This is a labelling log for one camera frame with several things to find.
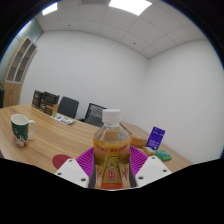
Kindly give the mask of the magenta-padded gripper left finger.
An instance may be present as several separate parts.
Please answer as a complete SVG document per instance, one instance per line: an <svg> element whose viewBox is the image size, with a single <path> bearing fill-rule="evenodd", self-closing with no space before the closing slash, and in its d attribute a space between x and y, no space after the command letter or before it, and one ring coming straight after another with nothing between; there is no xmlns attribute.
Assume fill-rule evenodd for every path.
<svg viewBox="0 0 224 224"><path fill-rule="evenodd" d="M90 148L76 159L64 154L54 156L56 175L84 188L94 188L96 169L94 149Z"/></svg>

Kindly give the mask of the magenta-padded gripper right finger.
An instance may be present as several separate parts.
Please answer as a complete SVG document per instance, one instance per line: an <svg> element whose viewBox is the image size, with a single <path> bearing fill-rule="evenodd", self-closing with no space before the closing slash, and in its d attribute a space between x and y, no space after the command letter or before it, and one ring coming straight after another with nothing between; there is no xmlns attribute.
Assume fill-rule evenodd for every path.
<svg viewBox="0 0 224 224"><path fill-rule="evenodd" d="M130 147L129 180L132 188L143 187L170 174L171 171L159 158Z"/></svg>

